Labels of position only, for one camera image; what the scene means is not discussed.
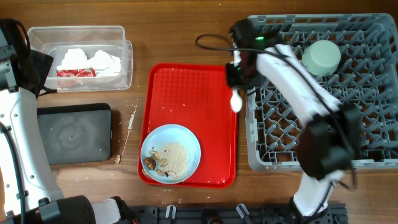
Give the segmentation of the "white plastic spoon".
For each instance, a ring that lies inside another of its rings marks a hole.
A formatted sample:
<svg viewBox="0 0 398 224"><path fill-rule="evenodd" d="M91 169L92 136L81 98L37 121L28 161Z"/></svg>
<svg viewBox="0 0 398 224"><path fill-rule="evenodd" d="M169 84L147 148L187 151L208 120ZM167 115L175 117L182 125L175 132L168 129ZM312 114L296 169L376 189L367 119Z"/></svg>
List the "white plastic spoon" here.
<svg viewBox="0 0 398 224"><path fill-rule="evenodd" d="M241 62L241 57L240 57L240 51L236 50L233 52L234 60L233 60L233 65L237 67L239 63ZM233 89L232 90L232 97L230 99L230 105L231 109L234 113L238 113L241 111L243 107L243 100L240 97L238 90Z"/></svg>

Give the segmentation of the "green plastic bowl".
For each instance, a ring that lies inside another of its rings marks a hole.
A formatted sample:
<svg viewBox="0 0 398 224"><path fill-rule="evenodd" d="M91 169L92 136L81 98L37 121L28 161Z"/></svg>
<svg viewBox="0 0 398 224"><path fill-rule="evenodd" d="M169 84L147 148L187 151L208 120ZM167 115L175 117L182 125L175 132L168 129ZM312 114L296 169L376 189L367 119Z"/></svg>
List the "green plastic bowl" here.
<svg viewBox="0 0 398 224"><path fill-rule="evenodd" d="M329 40L319 40L307 47L302 55L303 66L315 76L334 73L341 60L339 47Z"/></svg>

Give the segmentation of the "light blue plate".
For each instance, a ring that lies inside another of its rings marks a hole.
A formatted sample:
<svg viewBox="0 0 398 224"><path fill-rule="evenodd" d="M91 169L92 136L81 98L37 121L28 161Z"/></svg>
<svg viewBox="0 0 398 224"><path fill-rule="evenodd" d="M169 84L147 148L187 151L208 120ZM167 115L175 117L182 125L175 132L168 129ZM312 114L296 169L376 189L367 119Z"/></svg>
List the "light blue plate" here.
<svg viewBox="0 0 398 224"><path fill-rule="evenodd" d="M152 146L162 146L170 142L179 142L188 151L188 171L184 177L177 180L161 177L144 165L144 158L149 155ZM179 184L191 177L198 168L201 160L201 147L197 137L189 129L177 124L166 124L154 129L145 137L141 146L140 160L142 170L148 178L160 184Z"/></svg>

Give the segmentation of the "food scraps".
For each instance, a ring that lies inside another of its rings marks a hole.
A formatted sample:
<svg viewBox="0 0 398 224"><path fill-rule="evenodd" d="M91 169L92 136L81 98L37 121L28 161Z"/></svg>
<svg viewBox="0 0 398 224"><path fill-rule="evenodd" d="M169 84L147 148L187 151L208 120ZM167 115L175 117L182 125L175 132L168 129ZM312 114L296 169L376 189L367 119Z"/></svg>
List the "food scraps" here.
<svg viewBox="0 0 398 224"><path fill-rule="evenodd" d="M188 151L179 142L152 146L149 155L144 158L144 165L161 177L177 180L188 171Z"/></svg>

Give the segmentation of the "white napkin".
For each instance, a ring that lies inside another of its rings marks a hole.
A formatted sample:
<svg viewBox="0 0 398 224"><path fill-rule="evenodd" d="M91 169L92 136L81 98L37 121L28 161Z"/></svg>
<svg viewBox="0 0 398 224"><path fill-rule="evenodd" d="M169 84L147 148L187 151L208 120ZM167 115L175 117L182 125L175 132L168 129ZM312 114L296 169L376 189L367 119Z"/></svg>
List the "white napkin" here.
<svg viewBox="0 0 398 224"><path fill-rule="evenodd" d="M103 50L98 50L92 58L88 58L82 49L69 49L56 71L82 68L92 68L95 77L114 77L121 72L121 59Z"/></svg>

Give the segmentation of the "red snack wrapper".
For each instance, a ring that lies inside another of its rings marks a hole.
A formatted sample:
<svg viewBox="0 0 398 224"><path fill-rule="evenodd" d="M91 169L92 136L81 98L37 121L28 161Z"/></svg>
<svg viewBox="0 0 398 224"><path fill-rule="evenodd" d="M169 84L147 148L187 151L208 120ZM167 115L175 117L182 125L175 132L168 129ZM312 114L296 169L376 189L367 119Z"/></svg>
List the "red snack wrapper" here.
<svg viewBox="0 0 398 224"><path fill-rule="evenodd" d="M82 68L73 70L57 70L57 77L61 78L81 78L81 77L95 77L96 73L92 68Z"/></svg>

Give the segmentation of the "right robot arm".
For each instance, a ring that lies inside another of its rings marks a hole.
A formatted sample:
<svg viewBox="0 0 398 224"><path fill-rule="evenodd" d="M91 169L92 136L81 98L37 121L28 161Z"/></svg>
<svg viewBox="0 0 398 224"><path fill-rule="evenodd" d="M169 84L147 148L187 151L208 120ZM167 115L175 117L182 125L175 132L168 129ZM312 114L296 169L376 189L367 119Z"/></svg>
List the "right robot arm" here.
<svg viewBox="0 0 398 224"><path fill-rule="evenodd" d="M261 87L269 80L292 107L303 129L296 150L303 176L290 201L291 218L309 223L324 216L335 185L346 170L354 169L352 161L359 151L359 110L329 94L278 32L261 33L243 19L231 26L227 40L234 56L226 64L233 112L243 107L239 90Z"/></svg>

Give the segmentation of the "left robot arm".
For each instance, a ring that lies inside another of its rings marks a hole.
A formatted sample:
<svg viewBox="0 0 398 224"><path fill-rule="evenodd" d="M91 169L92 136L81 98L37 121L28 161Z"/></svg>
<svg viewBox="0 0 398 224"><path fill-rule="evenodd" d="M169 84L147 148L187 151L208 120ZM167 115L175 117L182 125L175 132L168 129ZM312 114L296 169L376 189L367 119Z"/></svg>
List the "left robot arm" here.
<svg viewBox="0 0 398 224"><path fill-rule="evenodd" d="M1 19L1 171L5 223L139 223L118 196L91 203L64 198L50 170L37 119L37 99L53 57L31 49L21 22Z"/></svg>

